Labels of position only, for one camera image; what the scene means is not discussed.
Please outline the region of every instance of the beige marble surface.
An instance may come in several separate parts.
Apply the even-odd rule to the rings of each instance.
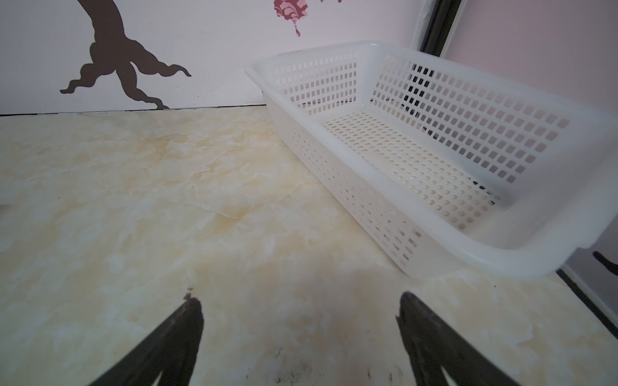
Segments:
[[[0,118],[0,380],[87,384],[191,293],[192,385],[412,385],[411,290],[524,385],[611,385],[618,341],[556,276],[405,276],[265,107]]]

